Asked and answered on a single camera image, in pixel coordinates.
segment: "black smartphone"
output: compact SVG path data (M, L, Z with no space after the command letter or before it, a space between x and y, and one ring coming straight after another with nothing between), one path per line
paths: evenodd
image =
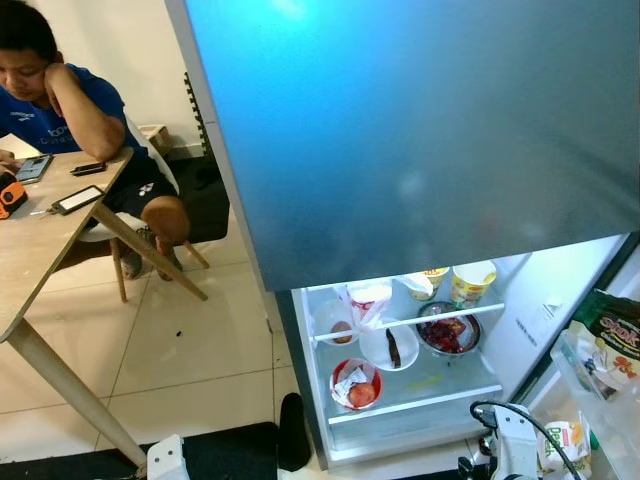
M82 177L84 175L91 175L92 173L104 172L107 169L106 163L90 163L89 165L80 165L71 170L71 175L74 177Z
M104 195L102 190L95 185L91 185L90 187L58 200L57 202L53 202L51 204L51 210L53 210L54 213L59 213L60 215L67 215L91 202L96 201L102 195Z

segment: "white wall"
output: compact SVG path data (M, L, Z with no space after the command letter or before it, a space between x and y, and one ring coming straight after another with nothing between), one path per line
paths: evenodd
M200 144L186 71L163 0L30 0L65 61L111 82L137 124L163 123L176 146ZM22 151L14 140L0 148Z

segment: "wooden table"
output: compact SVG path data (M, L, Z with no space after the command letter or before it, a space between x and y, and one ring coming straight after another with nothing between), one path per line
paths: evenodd
M94 162L92 158L82 152L56 155L43 179L26 187L29 200L9 219L0 221L0 342L9 342L78 413L131 461L144 468L146 456L142 449L23 318L91 217L199 298L207 298L100 201L67 216L31 215L89 185L107 192L131 155L131 148L124 148L108 162L106 171L84 177L74 177L69 172L78 165Z

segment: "red bowl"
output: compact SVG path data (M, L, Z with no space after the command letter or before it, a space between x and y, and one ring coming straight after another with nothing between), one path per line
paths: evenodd
M344 366L347 364L347 362L349 360L358 360L360 361L360 363L362 365L366 364L366 365L371 365L369 362L367 362L366 360L361 360L359 358L356 359L347 359L344 360L342 362L340 362L338 364L338 366L335 368L335 370L333 371L333 376L331 378L332 382L331 382L331 388L333 389L333 385L336 384L336 382L338 381L338 375L340 375L340 372L342 371L342 369L344 368ZM380 370L378 370L377 368L373 367L375 369L375 373L373 374L373 381L371 382L371 385L373 385L373 389L376 392L376 396L373 399L373 401L371 403L368 403L367 405L365 405L364 407L349 407L347 405L342 405L345 408L348 408L350 410L363 410L365 408L369 408L371 405L373 405L374 403L376 403L376 401L378 400L378 398L380 398L380 394L382 393L382 376L380 375Z

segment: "chair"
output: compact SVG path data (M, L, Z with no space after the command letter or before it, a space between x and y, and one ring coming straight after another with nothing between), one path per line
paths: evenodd
M176 182L171 169L164 161L162 156L158 153L151 142L147 140L147 138L138 130L138 127L127 117L127 126L129 131L135 137L140 145L146 147L149 150L149 156L155 160L160 172L169 180L169 182L176 189L176 192L179 194L180 189L178 187L178 182ZM138 230L146 226L146 223L140 220L139 218L135 218L128 213L120 212L117 216L124 221L130 228L133 230ZM105 226L98 224L93 228L85 230L80 237L78 238L81 242L102 242L104 240L109 240L109 244L111 246L111 255L113 257L113 263L116 268L116 277L118 278L118 287L120 288L120 298L123 302L127 301L127 292L124 286L124 276L122 275L122 266L120 265L120 247L118 245L117 238L107 229ZM200 253L193 248L188 241L183 243L183 246L193 255L198 262L204 267L209 268L209 263L200 255Z

